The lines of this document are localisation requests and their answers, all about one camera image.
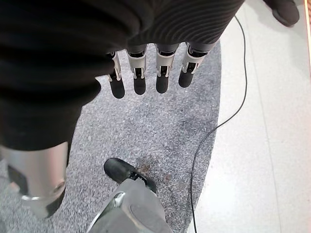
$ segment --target robotic finger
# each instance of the robotic finger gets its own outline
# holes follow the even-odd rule
[[[127,57],[134,78],[134,90],[136,94],[142,95],[146,91],[146,50],[147,45],[129,47]]]
[[[112,58],[115,63],[114,70],[108,75],[111,91],[114,97],[121,99],[124,97],[125,90],[121,76],[121,65],[117,52],[109,53],[108,56]]]
[[[214,45],[215,43],[211,45],[187,43],[187,50],[178,80],[181,87],[188,87],[191,84],[193,75]]]
[[[156,44],[156,90],[163,94],[167,91],[169,74],[173,66],[176,50],[179,44]]]

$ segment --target black shoe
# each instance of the black shoe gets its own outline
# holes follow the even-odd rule
[[[136,180],[137,178],[140,178],[145,182],[146,187],[156,193],[156,184],[152,179],[141,174],[135,167],[121,159],[108,159],[104,164],[104,170],[111,179],[119,184],[126,179]]]
[[[293,0],[264,0],[273,16],[284,26],[292,27],[299,20],[299,12]]]

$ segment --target black fingertip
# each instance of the black fingertip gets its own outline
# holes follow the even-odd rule
[[[156,90],[158,93],[163,94],[167,91],[169,86],[169,77],[165,77],[165,75],[161,75],[160,77],[156,77]]]
[[[138,95],[142,95],[145,93],[146,81],[144,78],[142,79],[141,77],[137,77],[136,79],[134,79],[134,90],[135,93]]]
[[[104,164],[107,176],[117,183],[122,183],[128,179],[136,169],[127,162],[118,158],[109,158]]]
[[[183,88],[188,87],[191,84],[192,78],[193,74],[188,72],[184,73],[183,71],[180,71],[178,83]]]
[[[125,90],[122,79],[119,81],[115,79],[112,80],[112,82],[110,82],[110,86],[114,97],[116,97],[117,99],[122,99],[124,97]]]

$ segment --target robotic hand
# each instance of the robotic hand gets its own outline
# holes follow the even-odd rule
[[[11,186],[38,217],[65,194],[70,145],[82,106],[107,74],[125,94],[117,51],[127,49],[134,90],[146,85],[146,46],[156,45],[156,89],[168,89],[178,45],[179,84],[190,85],[243,0],[15,0],[0,2],[0,154]]]

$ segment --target gray carpet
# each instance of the gray carpet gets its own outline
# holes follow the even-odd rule
[[[169,90],[156,92],[155,48],[147,53],[147,91],[138,96],[124,51],[120,52],[125,97],[113,98],[107,77],[102,91],[83,108],[71,148],[66,195],[60,209],[36,219],[0,178],[1,233],[84,233],[117,184],[104,174],[103,164],[118,157],[138,167],[157,184],[158,197],[174,233],[183,233],[191,220],[190,171],[193,154],[204,135],[217,124],[221,53],[218,44],[187,89],[178,85],[185,45],[177,51]],[[194,178],[195,201],[205,179],[215,134],[199,153]],[[0,162],[0,176],[7,176]]]

